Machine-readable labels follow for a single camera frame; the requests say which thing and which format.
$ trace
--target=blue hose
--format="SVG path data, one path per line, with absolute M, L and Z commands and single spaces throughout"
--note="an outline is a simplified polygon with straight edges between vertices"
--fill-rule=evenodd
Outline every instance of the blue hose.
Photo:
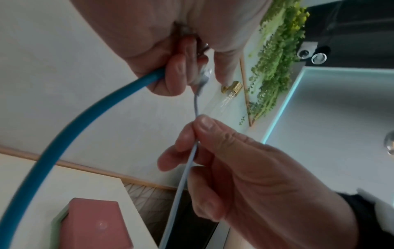
M 0 221 L 0 249 L 8 249 L 10 247 L 19 222 L 34 195 L 37 193 L 38 188 L 74 139 L 88 125 L 112 106 L 141 88 L 163 78 L 164 71 L 164 68 L 157 69 L 121 89 L 114 91 L 81 113 L 64 128 L 59 135 L 57 135 L 23 180 L 3 214 Z

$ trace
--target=hand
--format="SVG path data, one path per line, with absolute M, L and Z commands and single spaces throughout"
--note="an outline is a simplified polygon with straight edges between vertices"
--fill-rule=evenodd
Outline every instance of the hand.
M 166 65 L 165 79 L 148 86 L 158 95 L 185 91 L 208 58 L 197 58 L 195 36 L 181 38 L 179 23 L 215 50 L 215 75 L 232 82 L 243 47 L 271 0 L 71 0 L 101 38 L 141 77 Z
M 188 177 L 195 213 L 225 220 L 255 248 L 353 249 L 358 240 L 349 205 L 279 149 L 201 115 L 158 159 L 168 171 L 200 141 Z

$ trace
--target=artificial plant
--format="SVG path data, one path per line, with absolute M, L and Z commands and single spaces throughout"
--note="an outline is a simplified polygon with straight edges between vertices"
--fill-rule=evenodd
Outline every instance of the artificial plant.
M 257 101 L 248 108 L 255 120 L 272 110 L 278 96 L 288 89 L 290 66 L 298 60 L 296 49 L 304 38 L 302 28 L 308 16 L 299 0 L 274 0 L 261 20 L 259 60 L 252 67 L 248 88 L 251 94 L 258 92 Z

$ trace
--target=pink object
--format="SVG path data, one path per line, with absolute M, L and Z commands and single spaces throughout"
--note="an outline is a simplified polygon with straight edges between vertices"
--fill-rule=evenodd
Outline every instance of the pink object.
M 74 198 L 62 220 L 59 249 L 133 249 L 116 201 Z

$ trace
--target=gray cable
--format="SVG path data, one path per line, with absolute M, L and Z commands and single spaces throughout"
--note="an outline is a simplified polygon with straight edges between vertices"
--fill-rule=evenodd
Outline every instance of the gray cable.
M 194 94 L 194 113 L 196 117 L 198 117 L 199 115 L 197 99 L 198 96 L 201 94 L 204 85 L 208 83 L 210 75 L 211 75 L 211 70 L 207 70 L 207 71 L 202 70 L 200 74 L 198 89 Z M 197 145 L 198 145 L 198 140 L 196 140 L 192 148 L 192 151 L 190 152 L 188 162 L 186 163 L 186 167 L 185 170 L 183 171 L 181 180 L 178 185 L 178 189 L 176 190 L 174 202 L 172 203 L 170 215 L 168 217 L 167 225 L 165 226 L 163 237 L 161 238 L 160 241 L 159 249 L 165 249 L 168 243 L 168 239 L 170 238 L 172 227 L 174 226 L 174 222 L 175 222 L 176 212 L 178 210 L 179 202 L 181 201 L 182 192 L 183 189 L 185 188 L 186 180 L 188 179 L 190 169 L 193 165 L 194 156 L 196 155 Z

